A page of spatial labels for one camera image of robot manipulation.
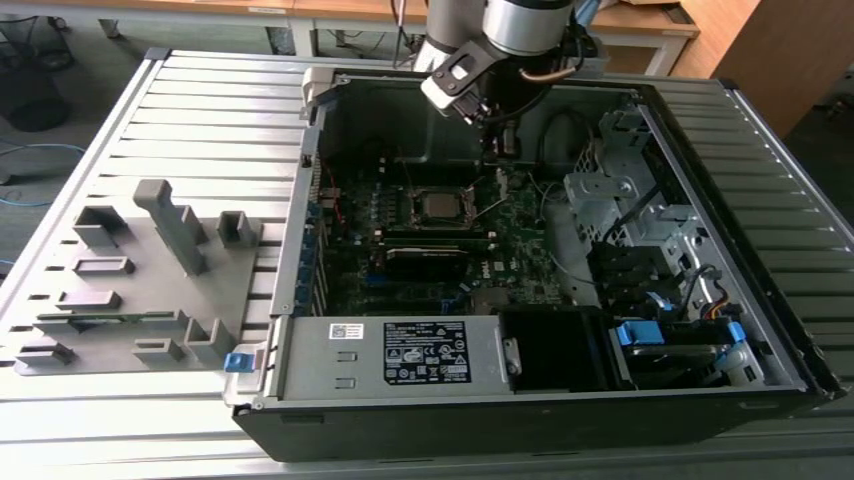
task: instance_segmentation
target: wastebasket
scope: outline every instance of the wastebasket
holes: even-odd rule
[[[0,42],[0,116],[17,130],[40,132],[61,125],[69,112],[35,49]]]
[[[63,70],[75,63],[57,23],[48,17],[0,21],[0,41],[27,45],[36,65],[48,72]]]

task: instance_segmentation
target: colorful wires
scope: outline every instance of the colorful wires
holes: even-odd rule
[[[337,194],[337,185],[335,184],[335,175],[332,175],[332,170],[325,162],[320,162],[323,170],[325,170],[325,174],[329,177],[329,185],[332,185],[332,208],[335,210],[335,218],[337,219],[339,225],[344,225],[344,216],[341,215],[341,206],[339,203],[339,194]]]
[[[714,320],[720,315],[720,309],[730,303],[730,293],[726,291],[720,283],[715,280],[712,285],[720,292],[720,298],[715,303],[711,304],[711,308],[706,311],[703,318],[706,320]]]

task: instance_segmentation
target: wooden desk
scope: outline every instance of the wooden desk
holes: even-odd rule
[[[0,13],[85,16],[221,25],[289,27],[296,54],[316,55],[316,30],[394,32],[388,0],[0,0]],[[410,0],[407,32],[423,33],[424,2]],[[695,25],[674,23],[655,6],[619,4],[596,15],[592,32],[608,46],[611,71],[667,75]]]

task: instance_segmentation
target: desk leg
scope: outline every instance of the desk leg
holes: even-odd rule
[[[293,33],[293,45],[297,57],[316,57],[317,46],[313,35],[313,22],[311,18],[291,18],[291,32]]]
[[[344,30],[333,30],[335,32],[335,46],[337,48],[347,46],[347,34]]]
[[[101,24],[101,30],[107,38],[119,38],[121,32],[119,31],[119,20],[100,19],[97,23]]]
[[[688,42],[686,37],[664,37],[662,46],[655,51],[650,65],[646,68],[646,75],[667,76],[670,70],[679,59],[679,54]]]

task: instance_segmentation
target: blue tab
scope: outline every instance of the blue tab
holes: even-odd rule
[[[252,373],[255,371],[255,355],[232,352],[225,355],[225,372]]]
[[[368,285],[381,285],[388,281],[388,277],[380,273],[368,273],[364,276],[364,283]]]
[[[631,345],[631,335],[628,335],[628,328],[624,324],[616,327],[616,336],[619,338],[619,344],[623,347]]]
[[[732,343],[743,342],[747,339],[744,327],[742,327],[740,323],[730,322],[727,328],[730,329],[730,335],[732,335]]]
[[[664,336],[654,320],[630,320],[616,329],[620,345],[662,345]]]

